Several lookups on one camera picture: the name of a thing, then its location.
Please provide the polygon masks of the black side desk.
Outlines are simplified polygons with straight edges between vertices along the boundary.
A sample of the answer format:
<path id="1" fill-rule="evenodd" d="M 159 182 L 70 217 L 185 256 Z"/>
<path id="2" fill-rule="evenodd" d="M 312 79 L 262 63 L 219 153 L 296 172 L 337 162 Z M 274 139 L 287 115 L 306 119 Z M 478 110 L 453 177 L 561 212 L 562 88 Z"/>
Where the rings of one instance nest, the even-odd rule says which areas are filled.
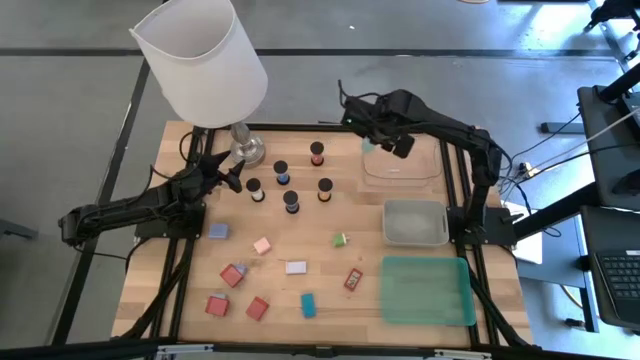
<path id="1" fill-rule="evenodd" d="M 591 138 L 623 117 L 618 108 L 603 102 L 594 87 L 577 90 L 585 136 Z M 614 186 L 640 169 L 640 145 L 623 122 L 588 142 L 595 185 L 601 206 L 640 211 L 640 193 L 614 194 Z"/>

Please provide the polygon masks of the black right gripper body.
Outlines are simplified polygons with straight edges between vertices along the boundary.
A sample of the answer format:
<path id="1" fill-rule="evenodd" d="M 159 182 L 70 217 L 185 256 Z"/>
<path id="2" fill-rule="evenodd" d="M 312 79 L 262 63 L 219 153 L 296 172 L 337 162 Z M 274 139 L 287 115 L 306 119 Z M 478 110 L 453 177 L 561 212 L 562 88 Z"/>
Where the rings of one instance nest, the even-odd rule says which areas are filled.
<path id="1" fill-rule="evenodd" d="M 371 113 L 371 134 L 373 143 L 397 143 L 402 135 L 401 119 L 388 109 L 387 98 L 377 97 Z"/>

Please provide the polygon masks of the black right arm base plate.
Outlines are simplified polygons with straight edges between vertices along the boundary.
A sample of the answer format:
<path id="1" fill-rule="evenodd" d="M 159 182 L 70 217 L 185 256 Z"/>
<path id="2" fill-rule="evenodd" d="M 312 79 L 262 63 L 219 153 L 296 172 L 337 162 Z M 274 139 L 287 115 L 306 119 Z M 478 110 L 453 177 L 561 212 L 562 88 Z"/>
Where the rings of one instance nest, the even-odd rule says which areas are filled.
<path id="1" fill-rule="evenodd" d="M 514 245 L 510 211 L 484 206 L 481 210 L 450 207 L 446 211 L 449 239 L 464 245 Z"/>

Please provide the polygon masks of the black aluminium table frame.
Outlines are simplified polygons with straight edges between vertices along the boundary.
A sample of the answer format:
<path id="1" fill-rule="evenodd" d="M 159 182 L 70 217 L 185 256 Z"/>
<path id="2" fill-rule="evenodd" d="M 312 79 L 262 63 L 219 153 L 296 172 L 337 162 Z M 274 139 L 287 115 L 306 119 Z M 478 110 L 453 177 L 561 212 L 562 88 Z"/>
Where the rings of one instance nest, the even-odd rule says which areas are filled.
<path id="1" fill-rule="evenodd" d="M 316 357 L 430 356 L 438 349 L 489 351 L 508 335 L 529 340 L 515 262 L 500 247 L 466 250 L 452 243 L 434 248 L 389 247 L 383 240 L 383 206 L 388 200 L 433 200 L 452 205 L 463 199 L 467 159 L 457 149 L 440 143 L 442 175 L 430 187 L 384 188 L 363 182 L 360 139 L 338 127 L 315 124 L 259 124 L 257 133 L 267 146 L 262 165 L 246 169 L 244 178 L 260 179 L 266 192 L 256 203 L 246 194 L 217 188 L 205 200 L 207 223 L 224 222 L 231 228 L 226 240 L 200 237 L 193 241 L 155 238 L 138 248 L 124 280 L 111 334 L 132 328 L 177 265 L 190 251 L 185 276 L 153 320 L 153 333 L 182 343 L 209 343 L 217 352 L 287 353 Z M 310 145 L 324 144 L 324 163 L 311 163 Z M 288 164 L 290 182 L 276 181 L 273 165 Z M 318 181 L 333 182 L 331 200 L 318 200 Z M 283 194 L 298 195 L 299 211 L 289 214 Z M 345 233 L 339 248 L 333 237 Z M 253 244 L 262 237 L 272 249 L 259 255 Z M 461 257 L 483 280 L 492 301 L 485 309 L 475 303 L 472 327 L 394 325 L 382 318 L 380 270 L 387 256 Z M 307 273 L 287 275 L 287 261 L 306 261 Z M 248 273 L 234 288 L 220 277 L 228 264 L 244 264 Z M 352 268 L 363 277 L 354 291 L 343 284 Z M 207 314 L 208 298 L 216 293 L 230 300 L 224 317 Z M 317 314 L 306 319 L 301 295 L 312 293 Z M 245 311 L 254 297 L 270 307 L 260 321 Z"/>

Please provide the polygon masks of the silver lamp with white shade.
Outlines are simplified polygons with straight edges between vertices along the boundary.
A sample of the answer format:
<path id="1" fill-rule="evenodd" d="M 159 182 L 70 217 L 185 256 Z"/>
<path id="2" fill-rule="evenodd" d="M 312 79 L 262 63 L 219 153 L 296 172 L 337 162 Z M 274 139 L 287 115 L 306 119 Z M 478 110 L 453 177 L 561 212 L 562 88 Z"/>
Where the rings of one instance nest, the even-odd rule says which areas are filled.
<path id="1" fill-rule="evenodd" d="M 179 117 L 231 131 L 231 156 L 262 163 L 263 140 L 245 124 L 268 77 L 230 0 L 169 0 L 130 29 L 162 94 Z"/>

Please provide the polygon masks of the grey stand foot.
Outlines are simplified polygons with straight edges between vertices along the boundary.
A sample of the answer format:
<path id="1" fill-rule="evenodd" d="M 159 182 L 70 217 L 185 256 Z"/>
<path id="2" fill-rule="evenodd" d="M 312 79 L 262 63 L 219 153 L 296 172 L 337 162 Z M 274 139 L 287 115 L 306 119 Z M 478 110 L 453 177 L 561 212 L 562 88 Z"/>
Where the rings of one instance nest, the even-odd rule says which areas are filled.
<path id="1" fill-rule="evenodd" d="M 18 236 L 24 239 L 34 239 L 38 235 L 36 230 L 16 224 L 11 221 L 0 219 L 0 239 L 4 236 Z"/>

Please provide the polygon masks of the white paper sheet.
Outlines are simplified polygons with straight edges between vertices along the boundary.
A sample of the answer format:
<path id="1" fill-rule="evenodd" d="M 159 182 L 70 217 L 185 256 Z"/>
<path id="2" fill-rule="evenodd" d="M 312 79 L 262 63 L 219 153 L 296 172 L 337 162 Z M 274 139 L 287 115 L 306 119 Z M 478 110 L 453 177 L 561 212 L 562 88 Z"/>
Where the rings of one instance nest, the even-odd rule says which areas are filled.
<path id="1" fill-rule="evenodd" d="M 519 240 L 511 247 L 512 254 L 525 262 L 540 265 L 543 263 L 543 233 L 538 232 Z"/>

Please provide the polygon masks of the clear plastic container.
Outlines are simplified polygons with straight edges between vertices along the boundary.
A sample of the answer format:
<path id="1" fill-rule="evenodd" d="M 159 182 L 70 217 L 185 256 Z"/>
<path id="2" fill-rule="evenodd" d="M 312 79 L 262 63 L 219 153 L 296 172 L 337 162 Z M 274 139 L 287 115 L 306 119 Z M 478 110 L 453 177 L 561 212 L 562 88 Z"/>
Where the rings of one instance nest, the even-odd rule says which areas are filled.
<path id="1" fill-rule="evenodd" d="M 380 146 L 361 155 L 363 182 L 384 188 L 425 188 L 442 175 L 440 142 L 428 135 L 416 135 L 406 159 L 384 151 Z"/>

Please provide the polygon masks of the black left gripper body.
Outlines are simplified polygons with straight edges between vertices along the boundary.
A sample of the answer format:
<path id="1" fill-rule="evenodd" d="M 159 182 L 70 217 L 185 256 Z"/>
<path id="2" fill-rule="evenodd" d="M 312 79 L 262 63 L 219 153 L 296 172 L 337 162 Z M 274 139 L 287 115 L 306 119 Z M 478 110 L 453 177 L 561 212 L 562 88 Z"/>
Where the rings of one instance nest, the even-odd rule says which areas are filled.
<path id="1" fill-rule="evenodd" d="M 209 194 L 220 182 L 219 164 L 201 163 L 174 176 L 174 197 L 180 203 L 194 203 Z"/>

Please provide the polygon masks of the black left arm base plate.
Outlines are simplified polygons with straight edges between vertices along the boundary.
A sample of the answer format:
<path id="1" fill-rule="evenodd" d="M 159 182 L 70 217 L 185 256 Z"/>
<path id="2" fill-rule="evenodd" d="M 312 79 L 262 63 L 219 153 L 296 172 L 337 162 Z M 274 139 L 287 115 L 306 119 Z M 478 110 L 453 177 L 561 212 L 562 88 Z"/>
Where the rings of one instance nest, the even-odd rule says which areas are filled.
<path id="1" fill-rule="evenodd" d="M 199 238 L 206 215 L 207 205 L 200 201 L 188 205 L 183 211 L 162 215 L 149 222 L 138 224 L 135 236 L 140 238 Z"/>

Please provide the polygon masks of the black tripod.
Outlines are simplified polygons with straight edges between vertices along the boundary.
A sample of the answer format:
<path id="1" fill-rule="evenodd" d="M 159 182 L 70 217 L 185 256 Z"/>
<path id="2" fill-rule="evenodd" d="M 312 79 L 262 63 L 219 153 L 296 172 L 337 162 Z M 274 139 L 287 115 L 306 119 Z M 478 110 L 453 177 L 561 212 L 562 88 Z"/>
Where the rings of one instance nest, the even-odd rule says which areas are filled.
<path id="1" fill-rule="evenodd" d="M 589 33 L 599 26 L 623 72 L 627 72 L 633 67 L 634 60 L 636 60 L 636 65 L 640 64 L 640 0 L 602 0 L 601 5 L 598 5 L 596 0 L 587 0 L 587 2 L 592 8 L 592 12 L 583 32 Z M 637 39 L 634 49 L 627 52 L 622 50 L 619 42 L 611 34 L 611 28 L 608 25 L 611 20 L 630 20 L 633 22 L 629 34 Z"/>

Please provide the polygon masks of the black laptop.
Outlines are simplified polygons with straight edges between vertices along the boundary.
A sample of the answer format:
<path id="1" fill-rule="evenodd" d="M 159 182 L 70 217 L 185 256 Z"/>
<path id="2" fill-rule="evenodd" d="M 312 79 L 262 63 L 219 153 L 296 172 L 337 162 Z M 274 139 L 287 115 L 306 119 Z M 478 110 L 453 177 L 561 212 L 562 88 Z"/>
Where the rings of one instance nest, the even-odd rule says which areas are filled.
<path id="1" fill-rule="evenodd" d="M 640 332 L 640 214 L 584 206 L 580 215 L 602 321 Z"/>

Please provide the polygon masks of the red plug adapter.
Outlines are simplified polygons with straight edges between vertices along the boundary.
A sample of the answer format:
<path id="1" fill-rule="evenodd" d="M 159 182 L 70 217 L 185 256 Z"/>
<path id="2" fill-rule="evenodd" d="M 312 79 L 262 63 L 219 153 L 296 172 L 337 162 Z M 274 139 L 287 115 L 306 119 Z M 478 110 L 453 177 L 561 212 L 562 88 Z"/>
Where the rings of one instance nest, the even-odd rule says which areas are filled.
<path id="1" fill-rule="evenodd" d="M 245 314 L 255 321 L 260 321 L 266 314 L 269 307 L 270 305 L 265 299 L 256 296 L 248 305 Z"/>
<path id="2" fill-rule="evenodd" d="M 248 273 L 248 267 L 244 264 L 228 264 L 221 272 L 220 277 L 231 288 L 239 285 Z"/>
<path id="3" fill-rule="evenodd" d="M 226 294 L 216 293 L 208 298 L 205 312 L 210 315 L 224 317 L 228 311 L 230 300 Z"/>

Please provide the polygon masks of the grey plastic bin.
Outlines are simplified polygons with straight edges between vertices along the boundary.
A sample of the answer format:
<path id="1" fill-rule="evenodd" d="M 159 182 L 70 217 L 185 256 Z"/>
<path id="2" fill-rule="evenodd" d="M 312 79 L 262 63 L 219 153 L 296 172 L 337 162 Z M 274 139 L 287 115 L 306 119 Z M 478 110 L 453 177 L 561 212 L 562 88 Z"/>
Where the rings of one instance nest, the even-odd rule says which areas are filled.
<path id="1" fill-rule="evenodd" d="M 450 241 L 447 208 L 429 200 L 388 200 L 382 220 L 385 243 L 397 247 L 436 247 Z"/>

